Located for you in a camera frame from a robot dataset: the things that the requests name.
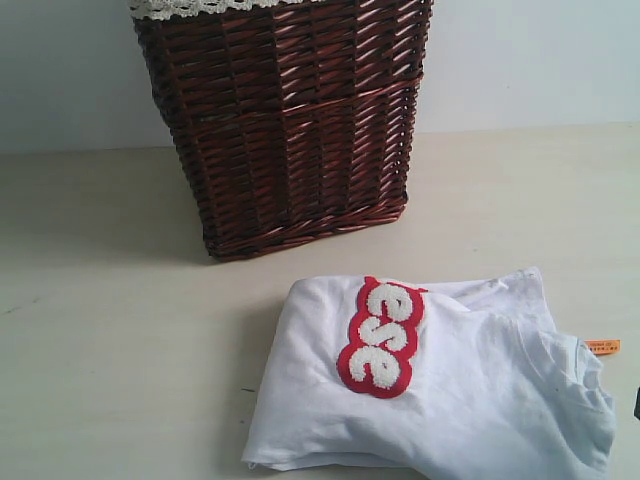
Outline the white shirt garment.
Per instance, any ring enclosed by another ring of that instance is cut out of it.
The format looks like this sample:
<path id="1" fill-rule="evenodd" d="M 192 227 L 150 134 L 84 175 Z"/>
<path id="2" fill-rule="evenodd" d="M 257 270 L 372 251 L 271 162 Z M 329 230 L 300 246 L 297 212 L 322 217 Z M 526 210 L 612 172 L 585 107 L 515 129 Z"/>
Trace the white shirt garment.
<path id="1" fill-rule="evenodd" d="M 616 421 L 601 371 L 557 330 L 533 267 L 425 285 L 307 278 L 285 300 L 242 459 L 604 479 Z"/>

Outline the dark brown wicker basket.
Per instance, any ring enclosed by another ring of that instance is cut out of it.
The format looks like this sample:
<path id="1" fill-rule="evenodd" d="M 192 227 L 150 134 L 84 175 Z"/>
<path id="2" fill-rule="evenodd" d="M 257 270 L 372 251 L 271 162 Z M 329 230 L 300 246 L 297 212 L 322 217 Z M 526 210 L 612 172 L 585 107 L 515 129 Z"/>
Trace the dark brown wicker basket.
<path id="1" fill-rule="evenodd" d="M 256 257 L 401 216 L 432 8 L 278 1 L 132 17 L 212 257 Z"/>

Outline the orange garment tag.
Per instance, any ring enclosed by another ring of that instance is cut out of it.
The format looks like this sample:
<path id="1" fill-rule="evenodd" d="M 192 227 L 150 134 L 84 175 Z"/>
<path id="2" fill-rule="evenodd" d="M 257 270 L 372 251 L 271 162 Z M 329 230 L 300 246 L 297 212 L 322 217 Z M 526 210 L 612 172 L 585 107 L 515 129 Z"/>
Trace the orange garment tag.
<path id="1" fill-rule="evenodd" d="M 621 351 L 621 341 L 619 339 L 584 340 L 581 345 L 596 357 L 614 355 Z"/>

